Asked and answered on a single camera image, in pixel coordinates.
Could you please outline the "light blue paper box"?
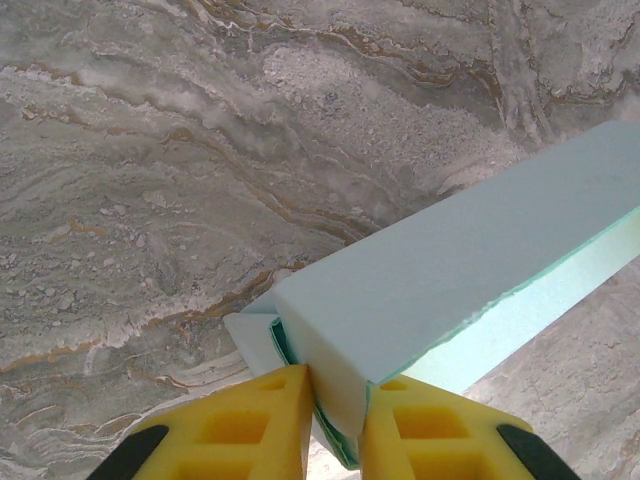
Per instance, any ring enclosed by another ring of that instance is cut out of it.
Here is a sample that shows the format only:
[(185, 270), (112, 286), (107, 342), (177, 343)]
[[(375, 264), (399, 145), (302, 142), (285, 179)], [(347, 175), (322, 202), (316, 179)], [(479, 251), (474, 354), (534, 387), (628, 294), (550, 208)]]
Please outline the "light blue paper box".
[(640, 123), (605, 122), (291, 274), (225, 326), (255, 375), (301, 363), (347, 469), (373, 390), (461, 393), (640, 256)]

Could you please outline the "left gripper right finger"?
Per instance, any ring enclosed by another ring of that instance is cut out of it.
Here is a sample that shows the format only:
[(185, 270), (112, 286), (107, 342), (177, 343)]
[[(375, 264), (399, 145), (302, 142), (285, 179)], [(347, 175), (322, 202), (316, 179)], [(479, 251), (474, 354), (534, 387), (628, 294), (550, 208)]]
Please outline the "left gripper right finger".
[(522, 419), (399, 375), (372, 390), (362, 480), (582, 480)]

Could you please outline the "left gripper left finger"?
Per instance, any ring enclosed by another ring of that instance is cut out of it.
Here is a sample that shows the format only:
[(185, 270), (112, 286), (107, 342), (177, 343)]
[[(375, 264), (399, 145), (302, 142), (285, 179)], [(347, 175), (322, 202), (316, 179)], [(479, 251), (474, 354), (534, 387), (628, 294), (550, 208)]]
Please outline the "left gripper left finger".
[(92, 480), (306, 480), (310, 375), (293, 365), (145, 420)]

